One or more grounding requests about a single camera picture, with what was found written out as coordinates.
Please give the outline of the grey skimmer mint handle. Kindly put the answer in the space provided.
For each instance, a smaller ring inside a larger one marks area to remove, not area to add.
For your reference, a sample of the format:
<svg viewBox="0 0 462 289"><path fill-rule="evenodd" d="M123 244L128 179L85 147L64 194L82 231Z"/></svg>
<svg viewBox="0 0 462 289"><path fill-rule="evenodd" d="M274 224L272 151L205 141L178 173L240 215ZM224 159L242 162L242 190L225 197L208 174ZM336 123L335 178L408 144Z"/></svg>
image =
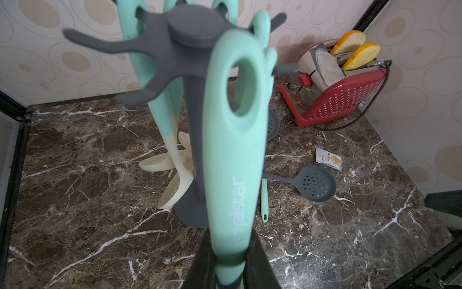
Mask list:
<svg viewBox="0 0 462 289"><path fill-rule="evenodd" d="M271 19L267 12L258 11L253 15L249 28L253 29L253 34L260 44L265 58L265 68L269 75L272 76L273 70L277 63L277 51L269 46L271 34Z"/></svg>

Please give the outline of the cream skimmer mint handle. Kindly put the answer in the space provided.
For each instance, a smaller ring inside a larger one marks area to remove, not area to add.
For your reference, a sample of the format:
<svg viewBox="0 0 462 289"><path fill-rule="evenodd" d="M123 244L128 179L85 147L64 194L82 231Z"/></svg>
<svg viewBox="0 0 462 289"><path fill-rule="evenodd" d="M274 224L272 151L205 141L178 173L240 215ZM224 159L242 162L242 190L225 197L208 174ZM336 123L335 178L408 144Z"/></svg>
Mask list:
<svg viewBox="0 0 462 289"><path fill-rule="evenodd" d="M179 116L184 98L184 84L181 77L174 79L165 90L153 101L148 102L167 152L149 157L139 163L148 172L161 172L174 169L178 164L184 164L190 153L179 151L177 136Z"/></svg>
<svg viewBox="0 0 462 289"><path fill-rule="evenodd" d="M132 40L143 32L143 24L135 19L138 8L148 9L144 1L117 1L117 10L122 35L125 40ZM179 115L184 96L183 81L175 79L148 107L154 117L158 130L166 146L167 152L149 157L139 163L147 172L161 172L175 168L177 174L164 190L158 207L172 208L189 189L194 176L191 148L179 150L178 125Z"/></svg>

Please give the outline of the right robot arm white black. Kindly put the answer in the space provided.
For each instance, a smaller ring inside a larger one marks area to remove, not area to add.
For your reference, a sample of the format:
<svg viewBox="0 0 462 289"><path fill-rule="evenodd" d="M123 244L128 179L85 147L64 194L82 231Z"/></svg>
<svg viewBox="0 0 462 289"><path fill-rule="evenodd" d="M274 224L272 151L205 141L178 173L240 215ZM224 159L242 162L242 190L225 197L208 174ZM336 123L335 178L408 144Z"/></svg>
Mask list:
<svg viewBox="0 0 462 289"><path fill-rule="evenodd" d="M429 193L424 198L427 208L437 212L443 223L453 231L462 230L462 191Z"/></svg>

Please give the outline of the cream skimmer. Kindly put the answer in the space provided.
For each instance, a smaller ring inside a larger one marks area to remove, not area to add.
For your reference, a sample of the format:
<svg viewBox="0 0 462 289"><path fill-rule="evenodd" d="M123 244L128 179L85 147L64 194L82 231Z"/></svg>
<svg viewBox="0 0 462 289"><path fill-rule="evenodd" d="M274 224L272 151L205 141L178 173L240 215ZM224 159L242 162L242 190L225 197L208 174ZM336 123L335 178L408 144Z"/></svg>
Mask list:
<svg viewBox="0 0 462 289"><path fill-rule="evenodd" d="M238 0L213 0L211 8L225 17L231 24L238 24Z"/></svg>

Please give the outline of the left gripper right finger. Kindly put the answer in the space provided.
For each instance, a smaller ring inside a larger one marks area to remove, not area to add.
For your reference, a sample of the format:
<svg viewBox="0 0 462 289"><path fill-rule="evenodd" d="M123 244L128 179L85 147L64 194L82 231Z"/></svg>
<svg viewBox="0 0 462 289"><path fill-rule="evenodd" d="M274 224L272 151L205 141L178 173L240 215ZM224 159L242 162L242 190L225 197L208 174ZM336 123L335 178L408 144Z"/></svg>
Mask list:
<svg viewBox="0 0 462 289"><path fill-rule="evenodd" d="M245 253L243 284L245 289L281 289L256 230Z"/></svg>

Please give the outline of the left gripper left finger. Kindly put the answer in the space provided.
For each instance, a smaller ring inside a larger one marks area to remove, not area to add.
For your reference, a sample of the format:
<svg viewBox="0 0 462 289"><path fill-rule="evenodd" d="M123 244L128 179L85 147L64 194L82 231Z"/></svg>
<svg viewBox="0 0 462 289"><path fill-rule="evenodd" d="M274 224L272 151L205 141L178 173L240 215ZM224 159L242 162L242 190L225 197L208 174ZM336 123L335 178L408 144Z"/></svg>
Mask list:
<svg viewBox="0 0 462 289"><path fill-rule="evenodd" d="M215 264L210 232L205 230L181 288L215 289L217 286Z"/></svg>

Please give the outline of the grey utensil rack stand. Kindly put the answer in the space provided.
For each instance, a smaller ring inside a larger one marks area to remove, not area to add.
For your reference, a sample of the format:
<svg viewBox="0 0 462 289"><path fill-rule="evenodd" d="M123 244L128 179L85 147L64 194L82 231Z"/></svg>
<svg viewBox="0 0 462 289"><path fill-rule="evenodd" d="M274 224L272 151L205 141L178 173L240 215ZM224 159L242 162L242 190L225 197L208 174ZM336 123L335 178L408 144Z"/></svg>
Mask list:
<svg viewBox="0 0 462 289"><path fill-rule="evenodd" d="M116 54L128 52L139 83L140 92L118 96L125 106L147 104L156 99L170 84L181 77L184 98L179 116L179 150L191 148L194 180L181 199L172 207L186 226L208 226L202 162L202 113L206 69L219 37L235 28L211 8L191 1L167 1L161 14L138 8L135 19L143 32L132 40L106 42L73 29L65 29L65 38L76 44Z"/></svg>

